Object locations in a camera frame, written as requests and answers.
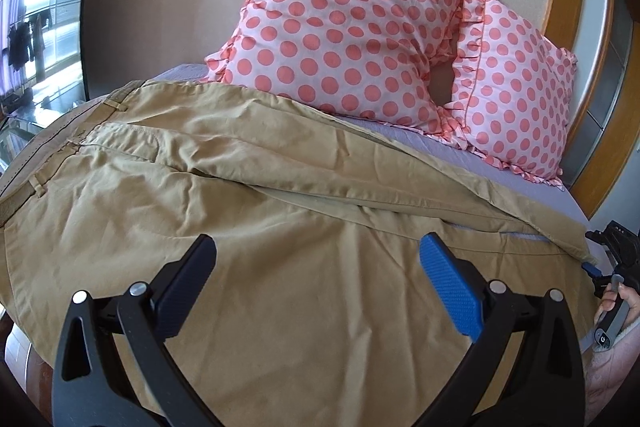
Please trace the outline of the small pink polka-dot pillow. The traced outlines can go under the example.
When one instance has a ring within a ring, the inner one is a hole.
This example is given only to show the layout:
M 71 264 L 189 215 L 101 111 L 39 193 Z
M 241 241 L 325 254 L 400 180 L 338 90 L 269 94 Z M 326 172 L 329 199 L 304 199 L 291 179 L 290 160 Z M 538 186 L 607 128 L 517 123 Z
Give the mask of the small pink polka-dot pillow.
M 488 165 L 560 185 L 577 58 L 501 0 L 463 0 L 451 140 Z

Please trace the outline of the glass tv stand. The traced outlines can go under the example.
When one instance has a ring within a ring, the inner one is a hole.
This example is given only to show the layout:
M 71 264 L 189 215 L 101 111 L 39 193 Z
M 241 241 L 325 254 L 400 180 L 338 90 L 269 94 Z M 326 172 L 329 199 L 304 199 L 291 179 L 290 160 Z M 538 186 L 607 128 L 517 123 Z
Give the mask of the glass tv stand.
M 21 99 L 22 105 L 9 116 L 4 115 L 1 121 L 1 173 L 8 170 L 36 134 L 85 101 L 85 88 L 81 82 L 50 94 L 43 89 L 27 89 L 25 98 Z

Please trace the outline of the lavender bed sheet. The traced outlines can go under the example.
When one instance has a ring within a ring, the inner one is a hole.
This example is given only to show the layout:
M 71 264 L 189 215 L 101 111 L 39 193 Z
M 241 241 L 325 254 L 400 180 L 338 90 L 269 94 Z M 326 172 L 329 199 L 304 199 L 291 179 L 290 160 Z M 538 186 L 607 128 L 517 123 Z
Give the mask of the lavender bed sheet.
M 198 171 L 215 173 L 210 154 L 239 147 L 228 167 L 259 186 L 370 208 L 419 208 L 459 227 L 524 234 L 575 258 L 589 255 L 586 218 L 560 180 L 245 86 L 160 78 L 143 87 L 164 111 L 152 126 L 204 144 L 192 161 Z

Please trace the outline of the wooden door frame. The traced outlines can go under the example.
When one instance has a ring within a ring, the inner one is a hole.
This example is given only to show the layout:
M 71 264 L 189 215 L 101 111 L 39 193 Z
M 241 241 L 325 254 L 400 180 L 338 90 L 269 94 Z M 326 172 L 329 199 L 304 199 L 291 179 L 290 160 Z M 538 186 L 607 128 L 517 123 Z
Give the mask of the wooden door frame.
M 544 30 L 578 58 L 563 157 L 572 218 L 639 218 L 637 0 L 548 0 Z

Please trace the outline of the large pink polka-dot pillow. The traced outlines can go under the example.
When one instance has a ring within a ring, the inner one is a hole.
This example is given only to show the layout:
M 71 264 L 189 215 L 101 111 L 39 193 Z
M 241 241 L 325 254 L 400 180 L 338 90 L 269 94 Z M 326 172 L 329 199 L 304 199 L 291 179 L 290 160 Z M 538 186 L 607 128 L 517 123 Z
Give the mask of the large pink polka-dot pillow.
M 428 92 L 454 55 L 463 0 L 245 0 L 208 77 L 326 113 L 442 129 Z

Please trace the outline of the khaki tan pants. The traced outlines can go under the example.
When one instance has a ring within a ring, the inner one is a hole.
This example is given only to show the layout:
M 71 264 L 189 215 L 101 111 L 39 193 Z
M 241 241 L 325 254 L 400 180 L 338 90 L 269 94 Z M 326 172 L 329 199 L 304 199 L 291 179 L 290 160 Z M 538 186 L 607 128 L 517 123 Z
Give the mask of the khaki tan pants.
M 230 426 L 408 426 L 468 342 L 419 262 L 436 233 L 590 329 L 584 227 L 482 176 L 286 98 L 136 82 L 54 124 L 1 179 L 1 301 L 47 361 L 70 297 L 120 294 L 194 239 L 216 268 L 179 336 Z

